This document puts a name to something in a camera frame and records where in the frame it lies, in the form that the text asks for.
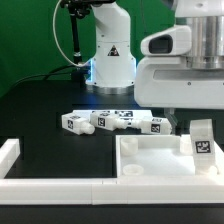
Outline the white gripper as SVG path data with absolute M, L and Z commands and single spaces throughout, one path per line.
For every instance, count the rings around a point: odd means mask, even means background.
M 189 26 L 175 25 L 144 38 L 138 63 L 134 98 L 142 107 L 165 108 L 164 115 L 176 130 L 174 108 L 224 109 L 224 71 L 187 66 L 192 48 Z

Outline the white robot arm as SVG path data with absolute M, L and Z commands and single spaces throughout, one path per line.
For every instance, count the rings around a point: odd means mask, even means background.
M 224 0 L 162 0 L 175 12 L 173 27 L 130 52 L 130 16 L 116 0 L 72 0 L 96 19 L 96 54 L 86 86 L 104 94 L 132 88 L 142 107 L 224 109 Z

